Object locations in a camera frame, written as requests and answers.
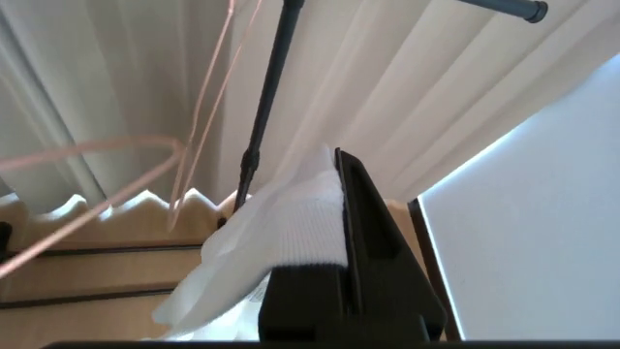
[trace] wall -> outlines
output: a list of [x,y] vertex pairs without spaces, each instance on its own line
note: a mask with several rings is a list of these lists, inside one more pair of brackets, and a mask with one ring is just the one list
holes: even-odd
[[620,339],[620,55],[421,195],[467,339]]

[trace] dark wall trim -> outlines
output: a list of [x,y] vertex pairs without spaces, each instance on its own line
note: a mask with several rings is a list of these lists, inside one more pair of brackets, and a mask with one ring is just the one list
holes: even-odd
[[446,284],[444,284],[444,279],[442,278],[441,270],[439,268],[439,260],[433,250],[433,244],[428,233],[424,215],[422,214],[422,210],[419,205],[419,200],[415,199],[409,202],[408,207],[409,214],[411,215],[412,222],[414,223],[414,229],[416,230],[419,248],[422,251],[422,258],[424,259],[424,264],[426,265],[428,279],[430,280],[431,286],[433,286],[437,297],[439,297],[440,301],[444,305],[444,308],[446,309],[446,313],[448,314],[446,338],[448,340],[460,341],[462,340],[462,336],[456,326],[456,318],[450,304],[450,299],[448,298],[448,289]]

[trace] white fabric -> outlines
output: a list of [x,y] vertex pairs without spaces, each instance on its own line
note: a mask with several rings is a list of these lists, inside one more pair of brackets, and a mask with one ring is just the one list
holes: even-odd
[[[324,147],[268,183],[204,243],[201,264],[153,312],[153,319],[171,326],[166,338],[187,338],[184,334],[241,301],[275,266],[346,267],[342,209],[340,178]],[[221,324],[211,326],[192,338],[221,339]]]
[[[547,2],[547,17],[529,24],[456,0],[307,1],[252,191],[328,143],[359,157],[384,197],[411,200],[620,51],[620,1]],[[254,4],[237,2],[214,82]],[[263,1],[207,140],[195,185],[214,203],[236,187],[281,5]],[[131,134],[183,138],[226,7],[0,1],[0,156]],[[38,212],[74,193],[92,203],[165,156],[86,155],[2,174],[0,190]],[[149,189],[166,198],[170,188],[168,176]]]

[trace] pink rope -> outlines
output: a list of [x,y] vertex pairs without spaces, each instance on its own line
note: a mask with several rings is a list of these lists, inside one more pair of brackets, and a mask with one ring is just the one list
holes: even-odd
[[172,155],[165,162],[156,166],[152,170],[148,171],[146,174],[142,175],[135,181],[125,186],[124,188],[120,189],[112,197],[96,205],[89,211],[80,215],[78,218],[74,219],[73,221],[61,227],[60,229],[56,230],[49,236],[42,238],[39,241],[35,242],[32,246],[26,248],[24,251],[20,252],[19,254],[14,256],[9,261],[2,264],[0,266],[0,278],[5,277],[12,271],[21,267],[23,264],[35,258],[37,255],[39,255],[43,251],[50,248],[54,243],[72,234],[76,229],[82,227],[89,220],[97,217],[100,213],[108,209],[108,207],[117,205],[121,202],[126,201],[132,194],[135,194],[137,191],[145,187],[148,183],[153,181],[155,178],[159,177],[160,175],[168,171],[175,163],[178,162],[179,166],[177,169],[176,178],[174,179],[174,186],[172,189],[172,194],[170,198],[170,207],[169,207],[169,229],[171,230],[174,227],[174,224],[176,223],[176,220],[178,218],[178,211],[181,208],[183,199],[185,197],[185,193],[188,190],[189,184],[192,179],[192,175],[194,174],[196,165],[198,163],[198,160],[200,159],[202,147],[204,146],[204,141],[206,139],[208,130],[211,126],[213,116],[215,115],[215,112],[217,112],[217,108],[224,94],[224,89],[226,88],[226,85],[228,84],[228,81],[231,77],[231,72],[233,70],[234,64],[237,60],[238,55],[241,52],[243,43],[250,32],[250,28],[252,27],[252,24],[254,22],[256,14],[258,13],[261,3],[262,3],[262,0],[258,0],[256,9],[254,10],[254,13],[252,14],[250,22],[245,28],[243,38],[241,39],[241,42],[239,43],[239,46],[236,49],[236,53],[234,54],[234,57],[232,59],[231,67],[228,69],[226,73],[226,77],[222,83],[222,86],[220,88],[215,104],[213,105],[211,114],[209,115],[207,123],[204,127],[204,131],[202,132],[199,149],[196,155],[194,156],[192,166],[184,182],[182,195],[178,203],[176,202],[176,198],[179,194],[178,189],[180,186],[181,179],[183,177],[183,168],[185,166],[185,161],[190,157],[188,151],[194,141],[194,136],[196,135],[196,131],[198,128],[198,118],[200,115],[200,109],[202,107],[202,100],[204,99],[204,93],[206,91],[206,87],[208,85],[211,74],[213,72],[215,61],[221,50],[224,37],[226,35],[228,27],[230,26],[231,17],[233,15],[233,10],[234,10],[234,0],[229,0],[228,15],[223,25],[222,32],[220,34],[218,42],[216,44],[216,48],[213,52],[213,56],[211,57],[211,61],[209,63],[209,67],[207,68],[207,72],[204,76],[204,80],[202,82],[201,91],[200,91],[199,97],[196,102],[196,107],[194,108],[192,129],[190,131],[187,144],[185,146],[180,141],[174,138],[171,138],[171,137],[137,136],[137,137],[131,137],[131,138],[118,139],[118,140],[79,143],[74,146],[68,146],[68,147],[52,149],[52,150],[45,150],[45,151],[31,154],[31,155],[26,155],[26,156],[21,156],[21,157],[16,157],[13,159],[6,159],[6,160],[0,161],[0,172],[4,172],[4,171],[15,170],[15,169],[32,167],[34,165],[44,163],[44,162],[60,160],[68,156],[78,155],[78,154],[81,154],[87,151],[114,149],[114,148],[120,148],[120,147],[126,147],[126,146],[156,146],[156,147],[167,147],[172,150]]

